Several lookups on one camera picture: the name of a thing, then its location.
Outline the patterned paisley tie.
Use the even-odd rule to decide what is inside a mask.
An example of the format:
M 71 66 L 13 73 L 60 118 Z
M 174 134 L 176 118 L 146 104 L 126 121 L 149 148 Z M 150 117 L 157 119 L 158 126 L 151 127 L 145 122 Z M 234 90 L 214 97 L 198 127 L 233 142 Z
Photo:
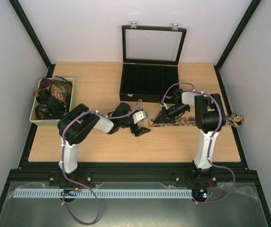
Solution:
M 165 127 L 165 126 L 196 126 L 195 117 L 181 117 L 174 123 L 154 123 L 154 119 L 149 119 L 148 123 L 150 127 Z M 238 128 L 244 122 L 243 116 L 239 114 L 227 114 L 226 115 L 226 126 Z

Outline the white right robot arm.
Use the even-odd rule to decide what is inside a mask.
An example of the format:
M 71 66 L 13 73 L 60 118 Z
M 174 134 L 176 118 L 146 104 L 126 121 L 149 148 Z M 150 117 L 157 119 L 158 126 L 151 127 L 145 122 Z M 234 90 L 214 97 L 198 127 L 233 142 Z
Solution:
M 212 156 L 215 142 L 222 127 L 226 124 L 221 96 L 197 91 L 173 92 L 175 104 L 169 107 L 160 101 L 161 110 L 153 120 L 156 124 L 174 124 L 191 107 L 195 111 L 195 124 L 200 132 L 196 156 L 192 161 L 189 177 L 186 179 L 194 186 L 205 185 L 212 180 Z

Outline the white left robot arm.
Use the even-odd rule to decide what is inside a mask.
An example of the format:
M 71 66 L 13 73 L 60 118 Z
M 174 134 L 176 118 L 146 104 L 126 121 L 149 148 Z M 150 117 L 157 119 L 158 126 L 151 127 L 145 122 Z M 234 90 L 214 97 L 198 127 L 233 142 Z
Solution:
M 72 187 L 76 184 L 80 188 L 84 184 L 89 187 L 92 174 L 77 169 L 81 143 L 93 129 L 112 135 L 120 128 L 129 128 L 136 137 L 149 133 L 150 129 L 138 126 L 140 121 L 148 118 L 147 112 L 140 105 L 138 101 L 136 109 L 132 110 L 129 104 L 121 102 L 114 111 L 103 115 L 79 104 L 65 115 L 57 125 L 62 147 L 59 167 L 57 171 L 50 172 L 49 185 Z

